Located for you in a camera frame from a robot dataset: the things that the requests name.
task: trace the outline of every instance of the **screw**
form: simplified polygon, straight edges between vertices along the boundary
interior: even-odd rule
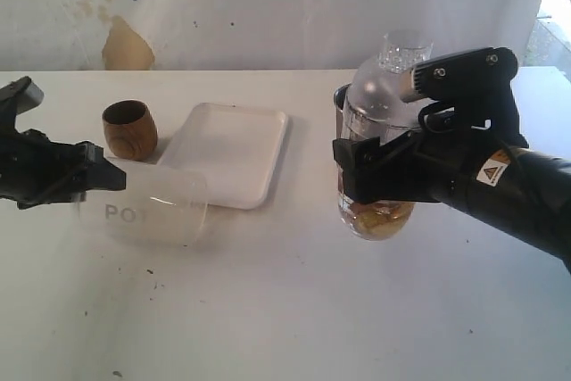
[[[442,79],[446,76],[446,69],[434,69],[434,77],[437,79]]]
[[[485,60],[490,66],[493,66],[495,63],[498,62],[498,55],[496,54],[488,55],[487,57],[485,57]]]

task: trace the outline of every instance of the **brown stain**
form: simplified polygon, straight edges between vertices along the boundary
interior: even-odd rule
[[[154,63],[151,47],[118,15],[112,17],[101,56],[106,70],[149,70]]]
[[[100,4],[97,7],[97,18],[102,24],[107,24],[108,22],[111,22],[111,16],[107,12],[107,7],[105,5]]]
[[[79,9],[83,11],[86,17],[89,18],[93,15],[93,6],[88,0],[79,0],[75,4],[79,6]]]

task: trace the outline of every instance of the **clear plastic bottle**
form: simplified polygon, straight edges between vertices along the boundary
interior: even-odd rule
[[[361,64],[347,90],[341,137],[381,137],[384,144],[415,128],[421,103],[406,104],[398,98],[399,74],[428,60],[431,50],[432,43],[417,31],[387,33],[381,53]],[[343,193],[341,171],[338,190],[343,221],[355,234],[368,240],[383,240],[397,233],[414,208],[414,203],[408,202],[354,202]]]

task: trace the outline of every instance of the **clear plastic container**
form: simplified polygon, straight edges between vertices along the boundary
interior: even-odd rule
[[[361,64],[347,89],[341,137],[355,141],[381,137],[383,145],[417,127],[418,112],[425,102],[406,104],[398,97],[399,75],[410,66],[428,60],[431,51],[432,42],[415,30],[387,33],[380,54]],[[356,203],[343,193],[341,174],[340,171],[339,211],[355,234],[368,240],[382,240],[404,226],[414,203]]]
[[[76,203],[81,227],[136,242],[191,244],[208,205],[206,179],[170,167],[109,159],[127,173],[127,189],[89,191]]]

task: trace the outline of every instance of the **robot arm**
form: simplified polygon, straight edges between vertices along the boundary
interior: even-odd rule
[[[445,203],[571,270],[571,162],[527,150],[509,86],[516,73],[517,59],[506,48],[446,56],[404,72],[401,99],[434,103],[418,115],[418,130],[386,145],[379,138],[335,140],[343,191],[358,203]]]
[[[125,189],[125,173],[104,159],[101,147],[54,143],[37,130],[16,130],[16,116],[43,99],[27,77],[0,88],[0,198],[28,209],[83,201],[91,189]]]

